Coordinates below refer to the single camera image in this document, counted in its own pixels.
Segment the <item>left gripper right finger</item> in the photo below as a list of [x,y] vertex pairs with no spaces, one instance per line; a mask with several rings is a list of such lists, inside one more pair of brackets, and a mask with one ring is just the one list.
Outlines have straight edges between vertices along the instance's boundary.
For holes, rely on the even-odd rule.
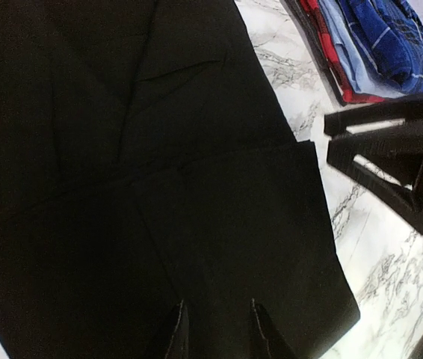
[[265,307],[250,304],[250,357],[259,359],[295,359],[296,354],[283,339]]

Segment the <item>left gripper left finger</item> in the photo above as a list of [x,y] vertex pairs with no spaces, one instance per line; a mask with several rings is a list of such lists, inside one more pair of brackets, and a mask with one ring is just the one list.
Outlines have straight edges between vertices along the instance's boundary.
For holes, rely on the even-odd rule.
[[152,359],[186,359],[189,357],[188,307],[180,301],[170,311],[147,346]]

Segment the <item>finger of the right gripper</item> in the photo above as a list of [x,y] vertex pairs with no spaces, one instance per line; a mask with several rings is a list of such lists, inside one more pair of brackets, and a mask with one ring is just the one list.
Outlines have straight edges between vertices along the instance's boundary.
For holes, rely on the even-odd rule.
[[423,129],[338,136],[327,162],[423,235]]
[[324,115],[324,134],[335,137],[347,132],[349,126],[376,123],[386,120],[423,119],[423,94],[388,99],[384,102],[349,108]]

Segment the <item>light blue shirt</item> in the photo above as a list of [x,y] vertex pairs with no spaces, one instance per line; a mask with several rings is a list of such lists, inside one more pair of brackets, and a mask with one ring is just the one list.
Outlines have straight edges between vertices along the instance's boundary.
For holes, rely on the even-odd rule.
[[327,24],[339,62],[353,90],[356,93],[384,98],[399,97],[401,94],[382,83],[361,58],[358,48],[348,33],[345,18],[337,1],[319,1],[318,5]]

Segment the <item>blue plaid shirt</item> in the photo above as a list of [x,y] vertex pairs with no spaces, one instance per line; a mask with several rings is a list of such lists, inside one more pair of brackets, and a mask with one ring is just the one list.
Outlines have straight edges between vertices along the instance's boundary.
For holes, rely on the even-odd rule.
[[356,46],[402,94],[423,93],[423,25],[407,1],[340,1]]

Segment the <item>red plaid shirt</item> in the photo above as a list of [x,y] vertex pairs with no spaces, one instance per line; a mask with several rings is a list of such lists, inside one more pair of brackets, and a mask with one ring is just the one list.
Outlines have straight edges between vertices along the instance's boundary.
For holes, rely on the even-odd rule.
[[356,93],[343,69],[317,1],[285,1],[308,41],[318,69],[325,75],[341,106],[383,102],[384,98]]

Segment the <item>black long sleeve shirt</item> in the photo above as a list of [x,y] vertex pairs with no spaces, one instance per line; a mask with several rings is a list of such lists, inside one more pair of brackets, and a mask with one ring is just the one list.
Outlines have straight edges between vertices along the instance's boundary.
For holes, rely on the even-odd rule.
[[359,320],[235,2],[0,1],[7,355],[148,358],[184,301],[188,358],[251,358],[253,299],[297,358]]

